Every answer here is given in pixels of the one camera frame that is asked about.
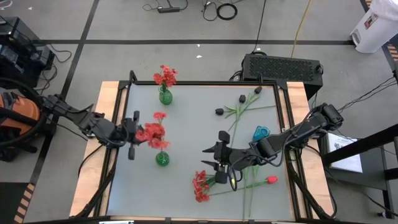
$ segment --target white container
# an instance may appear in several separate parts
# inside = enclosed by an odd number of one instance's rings
[[[398,34],[398,0],[373,0],[350,36],[361,53],[374,53]]]

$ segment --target gray table surface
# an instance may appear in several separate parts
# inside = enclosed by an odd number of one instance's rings
[[[215,109],[224,105],[237,105],[239,95],[253,93],[249,86],[173,86],[172,104],[165,106],[159,101],[157,86],[133,85],[127,103],[126,117],[139,110],[140,123],[154,122],[153,114],[164,111],[165,139],[171,142],[167,153],[170,164],[159,167],[155,162],[158,150],[146,143],[136,147],[136,159],[129,161],[129,146],[120,148],[116,175],[111,187],[107,215],[139,217],[180,217],[180,218],[243,218],[244,190],[215,195],[208,202],[198,203],[193,193],[192,180],[195,171],[213,169],[200,162],[212,161],[212,154],[201,151],[218,141],[218,131],[228,130],[234,116],[225,119],[215,115]],[[265,86],[260,98],[250,107],[275,105],[272,87]],[[276,107],[246,111],[238,122],[233,147],[248,148],[257,126],[267,126],[271,134],[280,133]],[[253,190],[251,216],[249,199],[251,190],[246,190],[245,219],[293,220],[290,212],[289,190],[285,166],[262,166],[256,182],[270,175],[276,175],[276,184],[267,184]],[[252,183],[251,175],[248,184]],[[229,184],[216,184],[210,193],[231,190]]]

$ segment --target table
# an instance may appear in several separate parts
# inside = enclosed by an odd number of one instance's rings
[[[301,122],[305,115],[309,112],[307,96],[305,94],[304,85],[301,82],[288,82],[288,93],[290,98],[290,105],[292,109],[294,123]],[[103,82],[101,86],[101,91],[99,93],[98,101],[96,104],[95,111],[105,113],[105,118],[112,119],[114,113],[114,106],[116,103],[116,95],[118,92],[119,82]],[[118,111],[117,123],[123,116],[124,102],[126,99],[127,90],[121,92],[121,101]],[[280,101],[282,105],[282,113],[284,116],[285,127],[289,127],[289,120],[287,116],[287,110],[285,106],[284,94],[282,90],[279,90]],[[316,140],[309,140],[309,145],[318,149]],[[88,141],[85,157],[95,150],[99,146],[97,140],[90,139]],[[110,170],[113,160],[115,158],[116,151],[111,152],[110,163],[108,170]],[[75,190],[75,196],[73,199],[72,207],[70,210],[70,215],[76,215],[79,213],[84,206],[90,201],[93,194],[96,192],[100,178],[101,171],[103,168],[103,161],[105,157],[105,149],[98,151],[94,154],[81,169],[80,177],[78,179],[77,187]],[[305,173],[307,188],[317,200],[320,206],[328,213],[333,213],[333,207],[331,204],[330,194],[328,191],[328,186],[326,182],[325,173],[323,171],[323,164],[320,157],[310,151],[303,150],[302,153],[302,164]],[[105,190],[103,197],[101,199],[101,210],[99,215],[106,215],[106,209],[109,199],[109,188]],[[303,197],[296,187],[298,206],[300,208],[301,217],[306,217],[305,205],[303,202]],[[164,218],[159,217],[113,217],[114,219],[133,219],[133,220],[164,220]],[[172,218],[172,220],[192,220],[192,219],[181,219]]]

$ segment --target blue object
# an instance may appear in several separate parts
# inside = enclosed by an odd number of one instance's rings
[[[258,141],[268,136],[269,136],[269,129],[267,127],[257,126],[256,131],[253,134],[253,141]]]

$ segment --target metal stand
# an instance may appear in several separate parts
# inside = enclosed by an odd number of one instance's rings
[[[387,143],[394,142],[396,152],[398,152],[397,136],[398,124],[395,124],[390,128],[360,139],[341,149],[323,154],[323,165],[339,180],[382,190],[384,206],[389,210],[393,210],[388,180],[398,179],[398,168],[387,169],[386,158],[382,147]],[[322,149],[325,149],[326,146],[325,139],[320,139],[318,142],[321,144]],[[361,156],[362,174],[329,168],[332,162],[340,161],[357,154]],[[394,216],[386,211],[386,218],[394,219]]]

